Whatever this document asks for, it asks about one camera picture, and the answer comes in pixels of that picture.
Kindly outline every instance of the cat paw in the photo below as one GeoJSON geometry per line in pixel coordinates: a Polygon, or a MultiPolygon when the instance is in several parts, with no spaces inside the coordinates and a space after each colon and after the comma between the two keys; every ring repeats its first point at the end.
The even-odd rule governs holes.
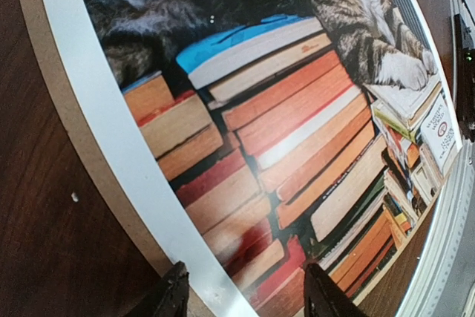
{"type": "Polygon", "coordinates": [[[429,75],[432,76],[437,73],[438,69],[436,60],[433,58],[433,54],[427,49],[422,51],[422,63],[424,63],[425,69],[429,75]]]}
{"type": "Polygon", "coordinates": [[[428,72],[420,59],[404,53],[387,53],[381,61],[376,82],[420,91],[428,83],[428,72]]]}

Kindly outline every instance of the blue book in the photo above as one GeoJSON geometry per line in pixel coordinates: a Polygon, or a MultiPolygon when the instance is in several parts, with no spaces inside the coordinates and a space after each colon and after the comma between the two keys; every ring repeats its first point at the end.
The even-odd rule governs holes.
{"type": "Polygon", "coordinates": [[[274,15],[260,24],[236,27],[196,42],[177,56],[177,63],[195,89],[200,89],[320,30],[315,17],[274,15]]]}

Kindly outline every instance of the book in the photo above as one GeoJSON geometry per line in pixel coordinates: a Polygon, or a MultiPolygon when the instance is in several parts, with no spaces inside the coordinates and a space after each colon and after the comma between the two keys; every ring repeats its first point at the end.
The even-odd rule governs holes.
{"type": "Polygon", "coordinates": [[[384,196],[383,201],[384,201],[384,207],[387,210],[389,210],[389,212],[394,217],[394,220],[396,221],[398,226],[401,228],[401,230],[405,234],[407,234],[411,226],[410,226],[409,219],[407,218],[404,211],[387,192],[386,192],[386,195],[384,196]]]}
{"type": "Polygon", "coordinates": [[[347,285],[348,282],[350,283],[354,282],[355,278],[357,278],[359,274],[356,275],[354,279],[345,278],[345,277],[354,276],[354,272],[358,270],[355,269],[353,270],[353,272],[351,272],[351,270],[354,269],[355,267],[361,266],[361,263],[366,260],[365,258],[364,260],[360,260],[361,257],[371,255],[370,250],[373,250],[377,247],[375,245],[375,239],[377,239],[378,237],[381,237],[381,241],[383,241],[382,245],[386,243],[387,239],[390,237],[390,227],[385,215],[379,216],[378,220],[374,223],[374,225],[371,227],[369,232],[349,252],[347,257],[338,266],[336,266],[335,269],[333,269],[333,271],[330,272],[329,275],[331,279],[343,291],[346,290],[345,285],[347,285]]]}
{"type": "Polygon", "coordinates": [[[145,141],[158,158],[212,124],[199,96],[187,91],[170,108],[148,115],[139,123],[145,141]]]}
{"type": "Polygon", "coordinates": [[[232,276],[237,288],[244,291],[258,280],[267,270],[271,269],[285,256],[284,247],[278,239],[261,254],[252,259],[242,270],[232,276]]]}
{"type": "Polygon", "coordinates": [[[391,174],[396,179],[397,183],[401,187],[403,192],[411,192],[410,181],[408,180],[409,172],[405,172],[399,165],[399,161],[396,159],[393,150],[386,148],[381,153],[381,158],[386,166],[391,171],[391,174]]]}
{"type": "Polygon", "coordinates": [[[234,150],[240,148],[240,143],[235,133],[227,132],[225,134],[221,134],[221,137],[223,139],[223,145],[220,146],[218,150],[214,151],[212,154],[202,159],[199,163],[183,172],[180,176],[168,182],[173,188],[174,192],[177,192],[185,185],[190,184],[193,180],[196,180],[203,173],[207,172],[208,170],[211,170],[222,159],[232,154],[234,150]]]}
{"type": "Polygon", "coordinates": [[[297,236],[287,241],[287,252],[286,260],[248,296],[249,303],[256,310],[271,299],[277,288],[304,264],[306,257],[297,236]]]}
{"type": "Polygon", "coordinates": [[[393,236],[394,240],[394,245],[396,245],[397,250],[399,250],[407,241],[406,232],[396,222],[396,218],[391,214],[391,211],[386,208],[386,206],[383,206],[383,212],[387,218],[387,221],[389,222],[391,235],[393,236]]]}
{"type": "Polygon", "coordinates": [[[384,124],[387,124],[412,143],[420,144],[422,141],[419,130],[421,123],[412,129],[406,128],[381,100],[376,100],[372,103],[371,111],[373,112],[373,118],[379,118],[384,124]]]}
{"type": "Polygon", "coordinates": [[[455,146],[455,131],[448,113],[447,103],[442,95],[438,95],[429,114],[421,125],[424,144],[430,149],[435,168],[441,177],[445,177],[451,167],[454,155],[450,155],[455,146]]]}
{"type": "Polygon", "coordinates": [[[226,263],[226,260],[229,260],[241,249],[240,245],[243,243],[244,234],[261,222],[270,212],[269,198],[265,195],[258,195],[211,228],[204,234],[203,239],[217,259],[226,263]]]}
{"type": "Polygon", "coordinates": [[[223,137],[214,123],[190,137],[174,150],[158,159],[167,180],[173,180],[223,145],[223,137]]]}
{"type": "Polygon", "coordinates": [[[263,187],[267,192],[273,192],[280,186],[283,191],[284,182],[286,186],[293,186],[292,182],[303,181],[305,174],[315,176],[323,167],[324,161],[319,161],[320,157],[334,157],[341,150],[340,146],[347,144],[347,137],[353,137],[352,133],[360,128],[360,123],[366,123],[370,118],[366,99],[363,94],[359,94],[281,160],[259,172],[263,187]]]}
{"type": "MultiPolygon", "coordinates": [[[[360,153],[367,147],[374,137],[373,124],[368,123],[362,131],[356,135],[350,144],[328,165],[328,167],[312,181],[294,200],[288,203],[281,203],[276,209],[278,224],[280,229],[287,228],[292,222],[300,217],[314,202],[321,199],[325,191],[330,188],[337,179],[351,167],[360,153]]],[[[382,146],[384,141],[378,140],[378,145],[382,146]]]]}
{"type": "Polygon", "coordinates": [[[239,272],[273,242],[269,219],[264,218],[236,241],[228,243],[226,250],[217,256],[229,276],[239,272]]]}
{"type": "Polygon", "coordinates": [[[246,161],[240,150],[235,149],[218,160],[210,169],[181,186],[175,194],[186,208],[245,165],[246,161]]]}
{"type": "Polygon", "coordinates": [[[364,125],[370,121],[370,117],[370,110],[366,108],[338,133],[337,137],[295,170],[292,176],[277,188],[276,194],[279,200],[288,202],[302,190],[363,129],[364,125]]]}
{"type": "Polygon", "coordinates": [[[345,294],[352,298],[363,287],[366,281],[371,280],[372,274],[380,271],[384,265],[394,256],[396,251],[393,250],[394,242],[389,240],[378,253],[378,255],[371,261],[371,264],[365,271],[353,282],[353,284],[345,291],[345,294]]]}
{"type": "Polygon", "coordinates": [[[388,241],[391,241],[390,224],[386,223],[384,228],[371,240],[368,245],[364,246],[364,254],[351,266],[347,274],[338,282],[338,287],[343,291],[348,288],[358,279],[358,277],[365,271],[371,261],[378,255],[379,251],[384,248],[388,241]]]}
{"type": "Polygon", "coordinates": [[[366,87],[408,130],[414,129],[442,89],[440,77],[437,75],[432,76],[420,91],[391,85],[367,85],[366,87]]]}
{"type": "Polygon", "coordinates": [[[186,212],[198,231],[204,234],[259,191],[254,175],[248,166],[244,166],[186,207],[186,212]]]}
{"type": "Polygon", "coordinates": [[[325,33],[304,39],[229,74],[219,82],[210,85],[208,91],[218,103],[227,103],[238,94],[304,61],[330,45],[331,41],[325,33]]]}
{"type": "Polygon", "coordinates": [[[307,254],[316,261],[322,261],[332,251],[336,251],[337,247],[344,246],[347,239],[350,238],[350,232],[360,232],[363,226],[368,222],[370,216],[374,215],[382,204],[381,191],[384,190],[384,181],[382,175],[371,184],[366,192],[361,196],[358,202],[351,208],[351,210],[344,216],[341,222],[328,236],[322,241],[314,239],[314,229],[311,226],[307,229],[308,233],[301,236],[304,241],[308,237],[309,245],[304,245],[307,254]]]}
{"type": "Polygon", "coordinates": [[[364,194],[366,188],[378,177],[384,168],[381,152],[385,148],[383,137],[375,138],[348,175],[312,214],[311,221],[318,241],[322,241],[331,233],[364,194]]]}
{"type": "Polygon", "coordinates": [[[298,268],[277,289],[275,294],[258,309],[259,316],[288,317],[304,306],[305,272],[298,268]]]}
{"type": "Polygon", "coordinates": [[[411,226],[414,226],[419,219],[419,216],[414,211],[412,202],[402,190],[401,186],[397,183],[397,180],[394,178],[390,170],[386,170],[384,173],[384,184],[391,197],[398,203],[401,210],[411,220],[411,226]]]}
{"type": "Polygon", "coordinates": [[[385,191],[381,192],[376,199],[366,208],[361,217],[351,226],[343,238],[331,249],[322,259],[318,260],[318,264],[322,269],[329,269],[340,257],[350,244],[364,231],[364,228],[377,215],[382,205],[382,198],[385,191]]]}
{"type": "Polygon", "coordinates": [[[414,186],[419,191],[426,205],[430,205],[434,198],[437,187],[432,184],[429,176],[425,172],[425,167],[421,163],[410,173],[410,178],[414,182],[414,186]]]}
{"type": "Polygon", "coordinates": [[[404,166],[404,169],[412,169],[419,160],[419,147],[384,123],[380,118],[374,117],[373,121],[384,136],[388,150],[390,149],[394,153],[397,161],[404,166]]]}
{"type": "Polygon", "coordinates": [[[265,170],[287,156],[292,150],[297,148],[306,139],[311,137],[318,129],[327,124],[336,114],[349,105],[361,92],[356,86],[350,87],[337,100],[329,104],[321,112],[315,114],[308,121],[297,127],[285,138],[280,140],[274,146],[268,147],[262,153],[257,153],[255,159],[260,170],[265,170]]]}
{"type": "Polygon", "coordinates": [[[230,131],[242,128],[285,99],[307,87],[340,63],[334,50],[303,66],[270,88],[256,94],[245,102],[222,113],[226,127],[230,131]]]}
{"type": "Polygon", "coordinates": [[[244,150],[255,155],[274,146],[337,100],[354,84],[342,65],[237,131],[244,150]]]}
{"type": "Polygon", "coordinates": [[[173,105],[174,97],[161,72],[153,73],[122,91],[136,122],[161,108],[173,105]]]}
{"type": "Polygon", "coordinates": [[[264,55],[322,30],[315,17],[274,15],[260,24],[216,33],[188,46],[177,63],[195,89],[212,84],[264,55]]]}

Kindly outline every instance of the orange book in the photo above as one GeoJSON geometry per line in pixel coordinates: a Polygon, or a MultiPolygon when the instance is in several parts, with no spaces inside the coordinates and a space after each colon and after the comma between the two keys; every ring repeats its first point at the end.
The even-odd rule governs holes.
{"type": "Polygon", "coordinates": [[[368,246],[366,246],[364,254],[355,262],[350,271],[338,282],[338,287],[343,291],[353,284],[364,270],[371,264],[371,261],[378,255],[379,251],[389,240],[392,240],[390,224],[386,223],[384,228],[374,237],[368,246]]]}
{"type": "Polygon", "coordinates": [[[260,191],[250,168],[243,166],[188,207],[186,212],[201,234],[208,232],[260,191]]]}
{"type": "Polygon", "coordinates": [[[258,310],[259,316],[288,317],[304,306],[305,272],[298,268],[278,287],[276,294],[258,310]]]}
{"type": "Polygon", "coordinates": [[[406,232],[396,222],[396,219],[393,217],[390,210],[387,209],[385,205],[383,205],[383,210],[384,215],[386,216],[386,219],[390,224],[391,235],[393,236],[394,244],[396,245],[397,250],[399,250],[407,240],[406,232]]]}
{"type": "Polygon", "coordinates": [[[297,236],[287,241],[286,250],[286,260],[248,296],[249,303],[256,310],[265,305],[276,294],[278,288],[304,264],[306,257],[297,236]]]}
{"type": "Polygon", "coordinates": [[[139,122],[149,114],[173,104],[165,79],[161,73],[156,74],[138,83],[134,83],[123,92],[132,116],[139,122]]]}
{"type": "Polygon", "coordinates": [[[276,239],[267,249],[232,276],[237,288],[244,291],[285,256],[281,241],[276,239]]]}
{"type": "Polygon", "coordinates": [[[181,186],[175,194],[186,208],[245,165],[243,155],[236,149],[192,182],[181,186]]]}
{"type": "Polygon", "coordinates": [[[378,253],[378,255],[374,258],[368,268],[361,274],[358,279],[353,282],[351,287],[345,292],[349,298],[352,298],[355,293],[358,292],[359,288],[364,284],[364,282],[371,276],[371,274],[376,270],[379,264],[383,261],[386,257],[388,252],[394,246],[393,241],[388,241],[384,248],[378,253]]]}
{"type": "Polygon", "coordinates": [[[212,227],[203,239],[218,260],[226,263],[241,249],[245,233],[262,221],[270,213],[270,209],[269,198],[258,195],[212,227]]]}
{"type": "Polygon", "coordinates": [[[314,62],[302,67],[253,98],[223,112],[223,119],[230,131],[237,130],[274,108],[280,102],[300,91],[340,63],[336,52],[330,51],[314,62]]]}
{"type": "Polygon", "coordinates": [[[373,124],[369,122],[350,144],[308,185],[292,202],[281,203],[277,209],[279,227],[287,228],[300,217],[325,191],[337,181],[360,155],[374,137],[373,124]]]}
{"type": "Polygon", "coordinates": [[[223,145],[223,138],[212,123],[199,133],[158,159],[167,180],[173,180],[223,145]]]}
{"type": "Polygon", "coordinates": [[[170,107],[150,114],[138,124],[155,157],[161,157],[212,123],[199,96],[184,93],[170,107]]]}
{"type": "Polygon", "coordinates": [[[244,150],[258,155],[314,117],[353,83],[342,65],[237,131],[244,150]]]}
{"type": "Polygon", "coordinates": [[[325,148],[332,145],[333,139],[340,136],[343,131],[346,131],[347,126],[352,126],[353,120],[359,122],[358,116],[367,116],[367,114],[362,113],[362,111],[365,111],[365,108],[367,108],[366,99],[363,94],[360,94],[327,124],[310,135],[282,160],[260,172],[259,179],[265,190],[267,192],[275,191],[292,174],[301,171],[301,167],[305,166],[312,157],[319,155],[320,151],[326,151],[325,148]]]}
{"type": "Polygon", "coordinates": [[[387,218],[385,215],[380,215],[379,218],[376,220],[374,225],[371,229],[366,233],[366,235],[359,241],[359,243],[353,248],[347,255],[347,257],[330,273],[330,277],[336,284],[340,284],[340,282],[349,274],[349,272],[353,269],[353,267],[358,266],[356,264],[360,261],[361,257],[365,255],[371,255],[369,251],[372,249],[372,245],[375,239],[378,236],[382,236],[384,238],[383,244],[389,239],[391,235],[389,223],[387,222],[387,218]]]}
{"type": "Polygon", "coordinates": [[[289,177],[277,189],[277,197],[283,202],[290,201],[308,182],[311,181],[338,153],[354,138],[355,135],[371,119],[371,110],[366,107],[349,125],[347,125],[338,135],[325,145],[310,160],[299,167],[291,177],[289,177]]]}

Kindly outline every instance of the wooden table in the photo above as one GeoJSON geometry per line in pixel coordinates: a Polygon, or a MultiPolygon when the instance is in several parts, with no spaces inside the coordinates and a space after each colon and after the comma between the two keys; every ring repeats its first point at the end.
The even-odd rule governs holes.
{"type": "MultiPolygon", "coordinates": [[[[451,79],[448,0],[419,3],[451,79]]],[[[159,277],[77,157],[43,83],[19,0],[1,0],[0,19],[0,316],[121,316],[159,277]]],[[[430,219],[362,303],[371,316],[394,316],[430,219]]]]}

